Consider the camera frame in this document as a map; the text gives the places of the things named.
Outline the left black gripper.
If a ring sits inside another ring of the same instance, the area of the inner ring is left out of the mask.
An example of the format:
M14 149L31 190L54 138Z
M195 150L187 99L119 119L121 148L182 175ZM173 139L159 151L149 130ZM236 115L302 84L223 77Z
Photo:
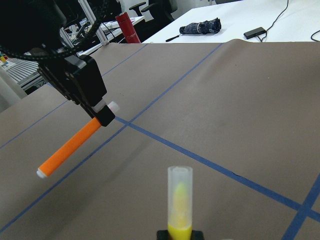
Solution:
M66 17L54 0L2 0L0 2L0 50L23 54L45 46L61 47L60 29Z

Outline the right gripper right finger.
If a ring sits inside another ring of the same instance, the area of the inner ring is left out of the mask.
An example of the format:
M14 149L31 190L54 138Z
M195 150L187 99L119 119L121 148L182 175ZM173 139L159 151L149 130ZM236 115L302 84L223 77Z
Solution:
M204 234L200 230L191 231L191 240L204 240Z

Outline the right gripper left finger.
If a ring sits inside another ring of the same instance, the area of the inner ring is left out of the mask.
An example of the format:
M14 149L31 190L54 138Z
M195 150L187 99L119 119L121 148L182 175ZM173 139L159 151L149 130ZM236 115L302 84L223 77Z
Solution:
M169 240L168 230L158 230L156 232L156 240Z

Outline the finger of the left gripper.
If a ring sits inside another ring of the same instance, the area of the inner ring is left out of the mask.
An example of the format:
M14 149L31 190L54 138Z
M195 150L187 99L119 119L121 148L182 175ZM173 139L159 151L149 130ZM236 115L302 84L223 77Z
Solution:
M80 105L91 118L108 126L115 114L103 97L107 89L94 58L89 55L71 55L66 58L43 60L39 73L67 100Z

